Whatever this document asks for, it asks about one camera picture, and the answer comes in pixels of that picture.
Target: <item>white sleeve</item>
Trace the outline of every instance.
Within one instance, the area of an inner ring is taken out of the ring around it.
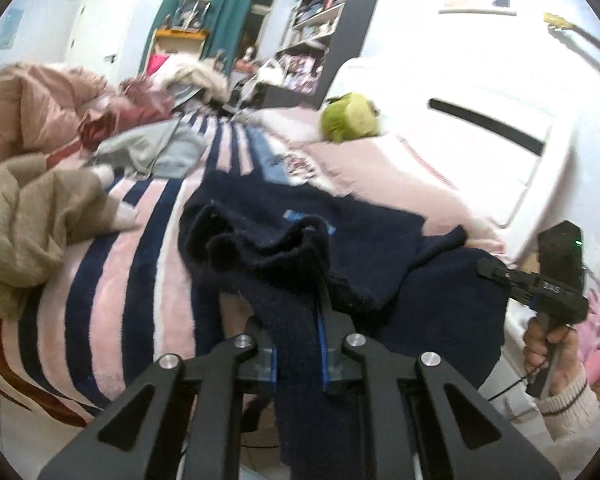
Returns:
[[[560,394],[537,400],[536,406],[554,440],[584,430],[600,418],[600,403],[587,384],[587,373],[582,365],[578,376]]]
[[[562,480],[574,480],[600,448],[600,417],[588,428],[570,433],[542,449]]]

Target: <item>pink jacket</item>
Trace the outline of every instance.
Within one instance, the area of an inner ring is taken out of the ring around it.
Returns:
[[[107,80],[84,68],[18,62],[0,71],[0,162],[24,153],[49,153],[77,134],[84,108]]]

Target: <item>beige fleece blanket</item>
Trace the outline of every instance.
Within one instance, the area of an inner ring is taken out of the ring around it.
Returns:
[[[61,269],[69,243],[109,231],[118,200],[89,170],[46,171],[43,155],[0,164],[0,317]]]

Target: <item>metal screw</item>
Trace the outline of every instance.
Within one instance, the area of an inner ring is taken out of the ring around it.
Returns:
[[[171,370],[172,368],[178,366],[179,362],[180,358],[176,354],[165,354],[160,358],[158,364],[160,365],[160,368]]]
[[[235,337],[234,344],[238,348],[249,348],[253,344],[253,338],[250,335],[240,334]]]
[[[424,352],[424,354],[420,356],[420,360],[425,366],[438,366],[440,361],[442,361],[440,356],[435,352]]]
[[[349,346],[362,346],[366,343],[366,337],[362,334],[349,334],[346,341]]]

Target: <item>orange shelf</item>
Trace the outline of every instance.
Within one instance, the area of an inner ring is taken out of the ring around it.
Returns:
[[[206,40],[206,32],[200,30],[199,32],[191,32],[189,30],[174,30],[172,28],[159,28],[155,31],[156,38],[179,38],[181,40]]]

